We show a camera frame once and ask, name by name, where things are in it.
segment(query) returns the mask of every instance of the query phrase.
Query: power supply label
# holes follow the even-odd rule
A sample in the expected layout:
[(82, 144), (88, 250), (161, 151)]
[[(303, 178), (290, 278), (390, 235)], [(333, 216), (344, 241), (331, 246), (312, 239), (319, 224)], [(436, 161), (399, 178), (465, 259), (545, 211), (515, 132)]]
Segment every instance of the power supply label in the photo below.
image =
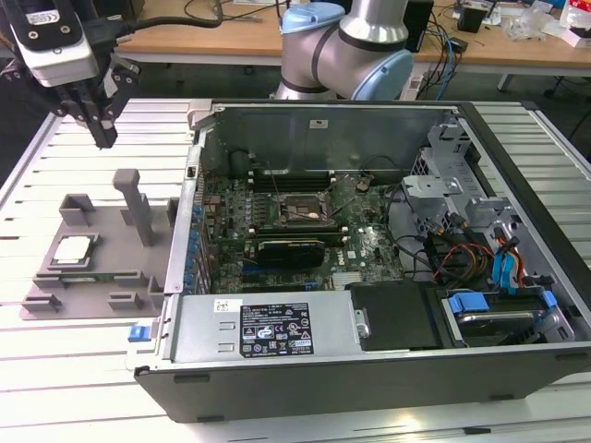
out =
[(308, 303), (240, 307), (243, 357), (281, 357), (314, 353)]

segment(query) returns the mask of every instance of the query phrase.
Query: blue latch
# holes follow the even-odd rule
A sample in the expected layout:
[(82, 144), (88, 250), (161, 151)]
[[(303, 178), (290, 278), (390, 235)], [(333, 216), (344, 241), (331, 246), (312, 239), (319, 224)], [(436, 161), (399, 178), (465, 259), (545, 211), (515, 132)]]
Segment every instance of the blue latch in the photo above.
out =
[(511, 286), (511, 272), (514, 264), (515, 258), (510, 254), (497, 254), (492, 263), (492, 280), (509, 293), (515, 293), (515, 288)]
[(544, 291), (544, 301), (548, 307), (557, 306), (558, 302), (556, 301), (556, 297), (552, 291)]
[(490, 310), (483, 293), (455, 293), (448, 301), (454, 314)]
[(150, 341), (151, 340), (151, 327), (150, 326), (132, 326), (129, 330), (129, 336), (127, 337), (127, 341), (130, 343), (138, 343), (140, 341)]

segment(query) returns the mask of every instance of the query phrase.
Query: aluminum extrusion table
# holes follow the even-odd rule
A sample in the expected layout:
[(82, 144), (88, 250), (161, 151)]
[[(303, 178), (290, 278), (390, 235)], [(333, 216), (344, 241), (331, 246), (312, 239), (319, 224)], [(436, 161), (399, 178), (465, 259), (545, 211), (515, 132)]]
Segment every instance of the aluminum extrusion table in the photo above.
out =
[[(591, 436), (591, 373), (519, 401), (179, 425), (130, 372), (136, 356), (127, 354), (127, 334), (136, 318), (20, 320), (19, 306), (9, 302), (20, 301), (30, 288), (61, 221), (64, 194), (121, 204), (113, 173), (135, 167), (139, 189), (152, 205), (179, 195), (192, 140), (188, 103), (131, 101), (117, 122), (117, 143), (103, 151), (71, 118), (47, 117), (0, 192), (0, 441), (547, 442)], [(475, 105), (591, 265), (589, 165), (539, 111), (520, 103)], [(490, 170), (483, 171), (502, 193)], [(139, 352), (150, 348), (143, 343)], [(468, 436), (464, 429), (471, 426), (491, 434)]]

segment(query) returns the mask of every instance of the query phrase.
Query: lab floor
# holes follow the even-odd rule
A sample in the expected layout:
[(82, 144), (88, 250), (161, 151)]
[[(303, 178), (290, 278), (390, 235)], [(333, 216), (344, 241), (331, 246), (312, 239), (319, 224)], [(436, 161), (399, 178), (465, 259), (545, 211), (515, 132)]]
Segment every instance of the lab floor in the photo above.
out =
[[(194, 98), (266, 98), (277, 87), (278, 67), (257, 66), (253, 71), (242, 66), (142, 66), (143, 76), (138, 97)], [(562, 133), (568, 135), (581, 116), (591, 108), (591, 83), (569, 78), (552, 99), (543, 92), (551, 88), (554, 78), (515, 77), (507, 92), (498, 92), (496, 75), (459, 72), (452, 80), (446, 100), (535, 102)], [(434, 99), (431, 90), (427, 99)], [(20, 154), (26, 149), (46, 112), (31, 97), (0, 82), (0, 184), (4, 183)], [(591, 118), (581, 126), (574, 145), (586, 156), (591, 154)]]

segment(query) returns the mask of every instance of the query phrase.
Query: motherboard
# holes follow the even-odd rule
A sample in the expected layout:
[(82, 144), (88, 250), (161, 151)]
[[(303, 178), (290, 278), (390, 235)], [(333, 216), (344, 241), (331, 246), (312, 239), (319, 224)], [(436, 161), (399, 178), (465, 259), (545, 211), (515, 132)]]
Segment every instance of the motherboard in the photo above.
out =
[(189, 279), (197, 293), (342, 290), (356, 281), (402, 279), (404, 270), (384, 223), (393, 186), (361, 174), (286, 179), (207, 175), (194, 208), (194, 238), (206, 269)]

